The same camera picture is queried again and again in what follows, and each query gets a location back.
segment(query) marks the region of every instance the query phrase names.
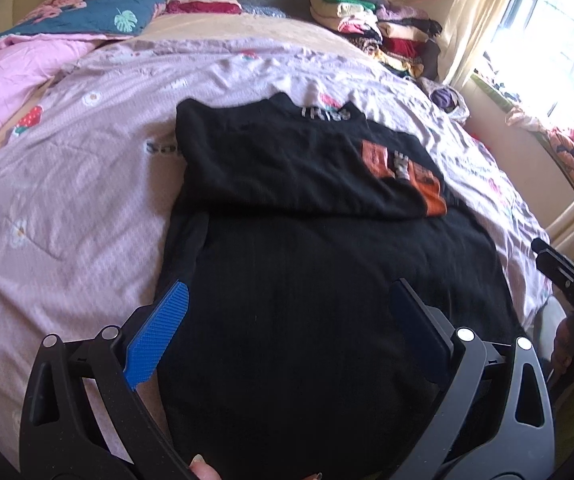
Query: mattress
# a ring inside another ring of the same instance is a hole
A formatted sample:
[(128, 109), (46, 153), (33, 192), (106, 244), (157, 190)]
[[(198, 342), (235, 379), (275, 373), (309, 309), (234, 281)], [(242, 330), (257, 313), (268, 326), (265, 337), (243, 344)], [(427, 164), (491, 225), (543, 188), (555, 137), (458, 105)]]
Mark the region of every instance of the mattress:
[[(0, 449), (12, 463), (41, 339), (90, 338), (153, 298), (183, 178), (177, 102), (233, 106), (279, 91), (302, 105), (352, 101), (421, 140), (490, 233), (518, 317), (532, 325), (551, 286), (529, 243), (546, 234), (483, 145), (414, 84), (315, 25), (163, 16), (139, 38), (100, 48), (56, 76), (37, 105), (38, 123), (0, 149)], [(7, 135), (0, 131), (0, 144)], [(97, 391), (88, 391), (110, 449), (126, 458)], [(155, 378), (139, 393), (164, 426)]]

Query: window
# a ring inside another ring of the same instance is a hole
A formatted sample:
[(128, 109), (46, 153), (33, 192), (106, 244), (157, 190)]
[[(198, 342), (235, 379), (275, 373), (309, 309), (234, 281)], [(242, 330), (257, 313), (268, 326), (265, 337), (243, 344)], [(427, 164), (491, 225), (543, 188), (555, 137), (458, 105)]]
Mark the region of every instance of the window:
[(507, 98), (574, 128), (574, 0), (511, 0), (486, 58)]

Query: pink comforter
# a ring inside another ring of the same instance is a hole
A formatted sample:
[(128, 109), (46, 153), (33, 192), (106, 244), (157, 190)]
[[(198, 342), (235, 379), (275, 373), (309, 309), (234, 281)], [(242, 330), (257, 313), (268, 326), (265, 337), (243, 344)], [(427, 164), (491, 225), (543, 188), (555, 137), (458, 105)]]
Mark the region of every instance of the pink comforter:
[(0, 38), (0, 128), (63, 64), (77, 61), (109, 39), (115, 38), (102, 34)]

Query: red folded garment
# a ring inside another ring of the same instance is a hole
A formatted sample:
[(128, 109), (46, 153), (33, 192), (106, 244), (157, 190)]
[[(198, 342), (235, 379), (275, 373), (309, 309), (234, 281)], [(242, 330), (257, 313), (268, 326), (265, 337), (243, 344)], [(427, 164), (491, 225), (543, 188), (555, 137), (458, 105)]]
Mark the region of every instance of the red folded garment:
[(167, 4), (170, 14), (185, 14), (190, 12), (217, 12), (220, 14), (240, 14), (242, 10), (235, 4), (227, 2), (189, 2), (182, 4), (172, 0)]
[(425, 43), (422, 41), (399, 40), (398, 38), (382, 38), (382, 49), (387, 53), (391, 52), (414, 59), (423, 54)]

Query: blue textured pad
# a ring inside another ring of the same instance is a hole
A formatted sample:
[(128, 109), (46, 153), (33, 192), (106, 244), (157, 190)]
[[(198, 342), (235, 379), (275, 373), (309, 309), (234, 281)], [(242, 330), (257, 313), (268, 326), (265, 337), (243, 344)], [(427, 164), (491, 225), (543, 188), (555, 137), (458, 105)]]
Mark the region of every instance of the blue textured pad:
[(189, 290), (184, 283), (176, 282), (131, 340), (124, 372), (132, 390), (152, 376), (188, 306)]

